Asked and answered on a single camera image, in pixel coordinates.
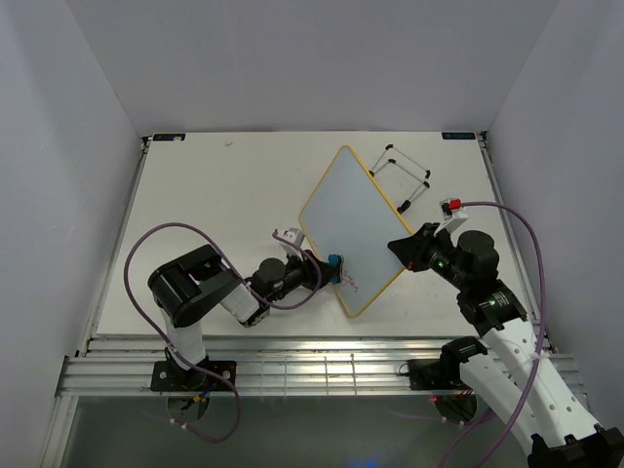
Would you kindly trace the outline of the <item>blue bone shaped eraser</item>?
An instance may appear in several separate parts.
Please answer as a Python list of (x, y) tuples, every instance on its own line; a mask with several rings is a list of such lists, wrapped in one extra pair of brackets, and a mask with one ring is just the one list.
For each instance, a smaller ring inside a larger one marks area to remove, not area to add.
[(340, 254), (332, 253), (328, 256), (328, 265), (330, 270), (330, 282), (333, 284), (342, 283), (342, 267), (343, 257)]

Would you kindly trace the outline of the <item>yellow framed whiteboard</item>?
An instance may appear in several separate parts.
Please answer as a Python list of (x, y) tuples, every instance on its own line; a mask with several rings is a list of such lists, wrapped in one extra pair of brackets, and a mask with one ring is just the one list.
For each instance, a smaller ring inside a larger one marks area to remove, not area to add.
[(349, 145), (338, 149), (298, 221), (315, 256), (342, 257), (335, 293), (349, 318), (360, 316), (405, 271), (387, 244), (413, 230)]

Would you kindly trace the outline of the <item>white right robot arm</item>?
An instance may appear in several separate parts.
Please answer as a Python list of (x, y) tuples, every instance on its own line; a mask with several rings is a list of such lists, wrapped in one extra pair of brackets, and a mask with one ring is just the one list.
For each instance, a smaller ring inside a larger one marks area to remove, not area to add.
[(447, 343), (421, 375), (475, 390), (531, 467), (620, 464), (621, 431), (604, 428), (584, 408), (543, 351), (524, 307), (498, 277), (499, 255), (488, 234), (470, 230), (452, 241), (438, 224), (426, 223), (388, 248), (407, 270), (431, 270), (456, 287), (459, 310), (478, 334)]

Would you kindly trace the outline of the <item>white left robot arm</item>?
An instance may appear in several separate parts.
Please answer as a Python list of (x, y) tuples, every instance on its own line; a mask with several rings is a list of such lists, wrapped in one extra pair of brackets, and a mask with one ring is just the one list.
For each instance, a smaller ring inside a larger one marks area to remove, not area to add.
[(242, 279), (206, 245), (157, 268), (147, 286), (172, 342), (167, 359), (174, 365), (174, 379), (189, 390), (205, 382), (201, 320), (215, 307), (224, 308), (243, 327), (253, 327), (269, 315), (272, 304), (291, 292), (301, 288), (313, 292), (339, 283), (342, 264), (338, 254), (322, 261), (306, 250), (289, 253), (286, 261), (266, 258), (252, 276)]

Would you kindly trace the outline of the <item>black XDOF label right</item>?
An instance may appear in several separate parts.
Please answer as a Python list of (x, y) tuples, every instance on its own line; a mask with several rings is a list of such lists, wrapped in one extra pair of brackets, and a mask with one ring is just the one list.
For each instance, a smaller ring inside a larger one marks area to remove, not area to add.
[(442, 132), (444, 140), (475, 140), (476, 135), (469, 132)]

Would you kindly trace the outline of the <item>black xdof label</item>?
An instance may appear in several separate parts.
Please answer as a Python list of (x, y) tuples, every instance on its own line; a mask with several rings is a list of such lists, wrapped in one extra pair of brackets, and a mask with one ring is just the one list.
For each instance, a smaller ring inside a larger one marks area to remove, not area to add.
[(156, 141), (185, 141), (185, 138), (186, 138), (186, 134), (172, 134), (172, 133), (154, 134), (152, 136), (152, 140), (154, 142)]
[(475, 140), (476, 135), (469, 132), (442, 132), (444, 140)]

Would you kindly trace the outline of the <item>black XDOF label left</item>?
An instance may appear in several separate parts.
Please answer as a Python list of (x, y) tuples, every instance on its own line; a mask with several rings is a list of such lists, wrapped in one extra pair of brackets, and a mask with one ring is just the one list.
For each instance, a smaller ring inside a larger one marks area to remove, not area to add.
[(186, 134), (172, 134), (172, 133), (154, 134), (152, 136), (152, 140), (154, 142), (156, 141), (185, 141), (185, 138), (186, 138)]

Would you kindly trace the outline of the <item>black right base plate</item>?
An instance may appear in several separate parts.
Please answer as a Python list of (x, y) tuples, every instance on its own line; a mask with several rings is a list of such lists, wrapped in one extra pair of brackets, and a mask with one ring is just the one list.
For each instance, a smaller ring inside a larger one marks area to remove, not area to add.
[(411, 390), (467, 390), (460, 379), (459, 365), (447, 364), (442, 359), (407, 361)]

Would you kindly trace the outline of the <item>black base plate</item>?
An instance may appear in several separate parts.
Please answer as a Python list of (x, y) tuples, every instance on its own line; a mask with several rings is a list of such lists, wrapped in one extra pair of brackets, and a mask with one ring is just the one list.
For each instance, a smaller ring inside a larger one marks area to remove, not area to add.
[[(212, 361), (206, 359), (199, 366), (226, 378), (235, 384), (237, 363), (235, 361)], [(196, 392), (210, 389), (216, 392), (228, 392), (230, 388), (220, 379), (205, 375), (194, 369), (184, 370), (175, 361), (156, 362), (149, 389), (152, 392)]]
[(447, 364), (442, 359), (407, 361), (411, 390), (467, 390), (460, 379), (459, 365)]

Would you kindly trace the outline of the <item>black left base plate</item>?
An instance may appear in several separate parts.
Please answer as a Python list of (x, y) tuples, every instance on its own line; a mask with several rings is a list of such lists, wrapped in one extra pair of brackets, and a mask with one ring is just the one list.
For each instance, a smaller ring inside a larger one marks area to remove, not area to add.
[[(235, 361), (212, 361), (206, 359), (199, 366), (226, 378), (235, 384), (237, 363)], [(216, 392), (228, 392), (230, 388), (220, 379), (205, 375), (194, 369), (184, 370), (175, 361), (156, 362), (149, 389), (152, 392), (196, 392), (210, 389)]]

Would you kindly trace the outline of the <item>aluminium table frame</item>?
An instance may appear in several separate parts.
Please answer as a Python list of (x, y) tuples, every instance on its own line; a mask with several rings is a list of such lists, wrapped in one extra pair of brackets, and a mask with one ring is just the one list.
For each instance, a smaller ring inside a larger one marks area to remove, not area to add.
[[(390, 143), (432, 172), (431, 188), (404, 216), (415, 227), (450, 196), (500, 200), (487, 136), (473, 133), (475, 140), (444, 140), (442, 132), (186, 133), (185, 141), (156, 142), (150, 136), (87, 342), (63, 365), (42, 465), (61, 465), (81, 398), (150, 394), (148, 368), (162, 358), (163, 342), (132, 311), (122, 285), (122, 256), (144, 229), (183, 218), (234, 256), (247, 248), (269, 254), (268, 241), (253, 233), (296, 222), (341, 146), (351, 146), (369, 168)], [(238, 330), (218, 315), (207, 345), (238, 362), (244, 397), (406, 396), (400, 361), (431, 357), (467, 332), (441, 281), (401, 278), (357, 319), (330, 294), (314, 317), (282, 318), (258, 331)]]

